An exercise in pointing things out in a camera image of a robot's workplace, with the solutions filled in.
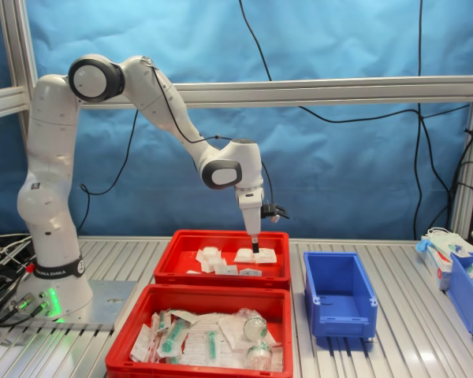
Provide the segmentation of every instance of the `blue backdrop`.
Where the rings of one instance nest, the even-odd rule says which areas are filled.
[[[84,2],[28,1],[39,75],[65,74],[83,54],[115,61],[152,57],[173,82],[266,80],[237,0]],[[302,2],[244,0],[275,80],[417,74],[419,2]],[[1,67],[6,67],[0,50]],[[423,75],[473,74],[473,0],[425,2]],[[0,73],[0,86],[9,78]],[[426,104],[429,115],[463,104]],[[323,106],[331,119],[372,117],[413,104]],[[131,110],[84,110],[80,115],[73,192],[75,224],[86,195],[103,191],[125,158]],[[418,199],[413,172],[417,118],[327,124],[298,108],[190,109],[205,135],[259,143],[277,202],[292,219],[263,229],[292,237],[410,239]],[[426,120],[437,171],[452,179],[467,125],[467,109]],[[0,232],[24,229],[16,195],[26,174],[15,116],[0,120]],[[446,203],[429,166],[422,137],[419,230]],[[82,234],[171,235],[179,228],[242,229],[234,193],[211,191],[191,157],[171,135],[139,116],[128,165],[107,195],[91,199]]]

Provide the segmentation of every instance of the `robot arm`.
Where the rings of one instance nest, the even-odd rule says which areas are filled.
[[[40,78],[28,122],[28,175],[17,208],[35,247],[33,276],[21,281],[17,297],[27,294],[47,303],[37,317],[51,319],[84,307],[92,290],[84,275],[76,228],[68,207],[72,186],[77,120],[83,101],[102,102],[123,94],[156,127],[173,134],[192,155],[203,182],[212,189],[235,187],[253,250],[257,252],[261,218],[280,213],[263,205],[261,157],[256,143],[233,139],[222,150],[196,130],[176,88],[147,57],[115,64],[87,55],[72,64],[68,76]]]
[[[245,228],[257,252],[263,178],[256,143],[233,139],[222,150],[212,147],[192,124],[175,86],[148,57],[131,57],[119,65],[99,55],[82,57],[69,70],[69,84],[87,102],[101,102],[122,92],[154,126],[179,139],[209,188],[235,186]]]

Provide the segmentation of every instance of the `slotted metal surface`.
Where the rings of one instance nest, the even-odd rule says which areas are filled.
[[[93,280],[154,282],[169,238],[81,238]],[[473,378],[473,337],[449,298],[434,288],[409,242],[295,240],[290,243],[295,378]],[[311,337],[304,307],[305,250],[357,252],[378,297],[377,335],[362,339]],[[129,312],[117,324],[117,332]],[[13,328],[0,345],[0,377],[103,377],[117,332]]]

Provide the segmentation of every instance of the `blue plastic bin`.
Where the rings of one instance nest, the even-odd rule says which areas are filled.
[[[473,335],[473,281],[466,273],[466,268],[473,263],[473,254],[470,255],[470,258],[458,258],[451,254],[453,263],[448,293],[464,325]]]
[[[357,254],[304,252],[304,259],[312,335],[374,337],[377,298]]]

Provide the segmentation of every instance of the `red plastic bin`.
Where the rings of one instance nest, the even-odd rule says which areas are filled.
[[[266,287],[289,289],[289,236],[284,232],[261,232],[259,246],[273,248],[277,255],[275,264],[236,263],[238,270],[251,268],[262,271],[262,276],[223,276],[213,273],[190,274],[188,270],[201,272],[196,260],[198,249],[216,246],[222,257],[233,265],[240,248],[251,248],[251,238],[242,231],[179,230],[175,232],[155,270],[155,282],[172,285],[201,285],[226,287]]]
[[[133,362],[129,353],[142,324],[151,326],[153,312],[185,309],[193,313],[236,313],[241,308],[255,309],[266,319],[270,333],[282,343],[283,371],[258,372],[246,369]],[[291,302],[289,292],[276,289],[203,287],[154,284],[145,287],[128,320],[119,332],[105,359],[109,378],[289,378],[292,377]]]

